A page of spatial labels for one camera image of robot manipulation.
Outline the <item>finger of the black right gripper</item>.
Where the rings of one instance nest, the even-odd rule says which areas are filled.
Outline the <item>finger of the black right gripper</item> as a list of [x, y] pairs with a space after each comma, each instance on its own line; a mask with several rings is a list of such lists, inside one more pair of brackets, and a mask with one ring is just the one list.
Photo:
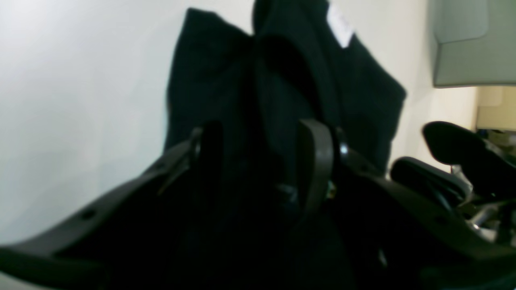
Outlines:
[[476, 195], [484, 198], [515, 197], [514, 156], [450, 122], [429, 122], [423, 126], [422, 134], [437, 161], [461, 167]]
[[464, 180], [413, 157], [396, 160], [390, 177], [446, 210], [472, 199], [472, 188]]

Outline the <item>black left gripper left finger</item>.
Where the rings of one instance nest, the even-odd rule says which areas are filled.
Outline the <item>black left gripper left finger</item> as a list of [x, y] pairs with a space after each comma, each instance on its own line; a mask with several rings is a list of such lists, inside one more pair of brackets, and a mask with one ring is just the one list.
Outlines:
[[216, 200], [222, 159], [221, 123], [195, 127], [140, 176], [43, 233], [1, 246], [1, 272], [58, 290], [159, 288], [182, 235]]

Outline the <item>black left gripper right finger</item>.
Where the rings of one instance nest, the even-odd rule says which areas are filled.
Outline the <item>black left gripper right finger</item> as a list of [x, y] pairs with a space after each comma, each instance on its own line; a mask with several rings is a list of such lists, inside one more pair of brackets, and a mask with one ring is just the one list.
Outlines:
[[322, 216], [341, 246], [302, 289], [515, 288], [515, 198], [472, 188], [469, 202], [446, 210], [385, 177], [342, 128], [313, 119], [298, 122], [298, 188], [304, 213]]

